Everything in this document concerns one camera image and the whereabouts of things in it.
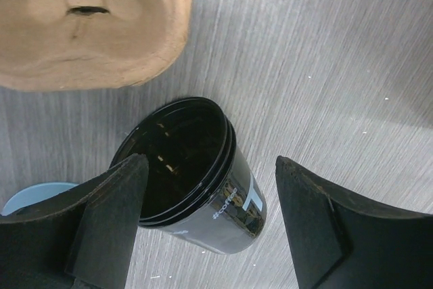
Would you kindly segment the brown cardboard cup carrier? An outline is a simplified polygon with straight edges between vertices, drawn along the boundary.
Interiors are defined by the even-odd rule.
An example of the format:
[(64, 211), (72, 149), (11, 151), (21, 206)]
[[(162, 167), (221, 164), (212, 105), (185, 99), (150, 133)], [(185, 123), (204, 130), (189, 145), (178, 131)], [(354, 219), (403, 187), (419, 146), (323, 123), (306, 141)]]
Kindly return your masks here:
[(115, 89), (158, 76), (187, 42), (192, 0), (1, 0), (1, 85)]

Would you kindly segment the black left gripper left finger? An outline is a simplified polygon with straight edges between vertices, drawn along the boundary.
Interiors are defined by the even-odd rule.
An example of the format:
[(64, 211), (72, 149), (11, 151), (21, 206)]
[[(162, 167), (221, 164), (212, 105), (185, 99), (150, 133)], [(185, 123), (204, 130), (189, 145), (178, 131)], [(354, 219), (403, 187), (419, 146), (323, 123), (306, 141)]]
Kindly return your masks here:
[(1, 217), (2, 288), (124, 288), (149, 164), (105, 173)]

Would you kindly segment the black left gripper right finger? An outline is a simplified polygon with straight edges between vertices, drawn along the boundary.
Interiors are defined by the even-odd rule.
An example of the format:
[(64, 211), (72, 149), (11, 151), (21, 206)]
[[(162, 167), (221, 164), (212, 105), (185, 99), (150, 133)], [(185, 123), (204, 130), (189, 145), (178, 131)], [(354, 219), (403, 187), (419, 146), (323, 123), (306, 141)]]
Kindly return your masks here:
[(328, 181), (280, 156), (277, 193), (300, 288), (431, 288), (432, 216)]

